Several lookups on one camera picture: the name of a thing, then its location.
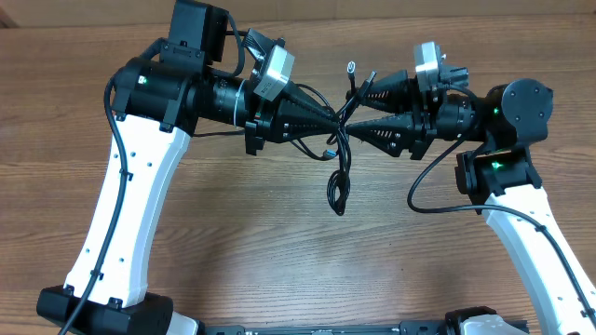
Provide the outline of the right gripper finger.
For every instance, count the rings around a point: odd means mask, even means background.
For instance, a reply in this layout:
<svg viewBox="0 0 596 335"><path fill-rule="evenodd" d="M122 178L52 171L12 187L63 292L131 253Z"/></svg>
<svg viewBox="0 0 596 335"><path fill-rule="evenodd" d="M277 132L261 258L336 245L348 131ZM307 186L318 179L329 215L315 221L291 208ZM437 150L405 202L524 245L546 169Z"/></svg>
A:
<svg viewBox="0 0 596 335"><path fill-rule="evenodd" d="M406 70L400 70L373 82L359 104L383 112L411 112L413 110L411 80Z"/></svg>
<svg viewBox="0 0 596 335"><path fill-rule="evenodd" d="M399 157L403 150L411 149L417 135L413 117L409 114L349 124L345 130L348 135L368 142L393 157Z"/></svg>

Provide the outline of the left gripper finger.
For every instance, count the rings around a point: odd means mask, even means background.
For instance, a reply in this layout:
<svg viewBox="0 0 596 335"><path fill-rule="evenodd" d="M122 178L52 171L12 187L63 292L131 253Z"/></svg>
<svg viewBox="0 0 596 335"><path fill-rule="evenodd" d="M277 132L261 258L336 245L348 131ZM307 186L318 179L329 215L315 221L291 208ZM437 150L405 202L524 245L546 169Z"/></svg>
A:
<svg viewBox="0 0 596 335"><path fill-rule="evenodd" d="M272 142L294 141L304 137L332 134L338 123L320 116L278 114L267 132Z"/></svg>
<svg viewBox="0 0 596 335"><path fill-rule="evenodd" d="M331 112L290 81L280 92L277 116L292 119L333 119Z"/></svg>

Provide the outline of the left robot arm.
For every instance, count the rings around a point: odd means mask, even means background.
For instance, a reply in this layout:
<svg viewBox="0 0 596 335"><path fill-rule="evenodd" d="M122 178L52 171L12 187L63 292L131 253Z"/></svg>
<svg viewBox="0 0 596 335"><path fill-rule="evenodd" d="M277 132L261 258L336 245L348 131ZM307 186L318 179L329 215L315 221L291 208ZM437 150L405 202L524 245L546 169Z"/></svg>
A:
<svg viewBox="0 0 596 335"><path fill-rule="evenodd" d="M282 39L241 33L231 14L175 4L169 34L120 68L104 91L111 155L88 235L37 313L61 333L201 334L148 289L148 264L169 184L199 119L240 127L246 151L334 132L338 119L291 79Z"/></svg>

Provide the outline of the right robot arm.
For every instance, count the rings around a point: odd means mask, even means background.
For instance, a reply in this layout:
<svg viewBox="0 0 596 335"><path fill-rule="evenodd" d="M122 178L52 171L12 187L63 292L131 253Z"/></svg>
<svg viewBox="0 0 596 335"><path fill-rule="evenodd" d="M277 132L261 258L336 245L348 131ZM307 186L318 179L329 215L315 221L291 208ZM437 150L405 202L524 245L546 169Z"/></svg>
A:
<svg viewBox="0 0 596 335"><path fill-rule="evenodd" d="M534 79L469 90L464 68L398 72L372 85L365 106L382 112L347 132L392 156L424 156L441 139L456 154L455 179L469 208L506 248L545 334L591 334L595 287L551 211L530 148L548 135L553 93Z"/></svg>

